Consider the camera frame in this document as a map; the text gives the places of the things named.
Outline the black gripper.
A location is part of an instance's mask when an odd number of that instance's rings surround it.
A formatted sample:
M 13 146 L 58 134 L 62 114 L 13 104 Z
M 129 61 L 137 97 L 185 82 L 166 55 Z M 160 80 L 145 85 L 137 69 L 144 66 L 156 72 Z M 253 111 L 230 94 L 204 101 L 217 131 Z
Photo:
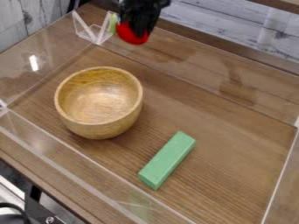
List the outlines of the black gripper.
M 138 38 L 144 36 L 145 31 L 153 31 L 161 9 L 170 3 L 172 0 L 118 0 L 120 20 L 129 20 L 129 28 Z

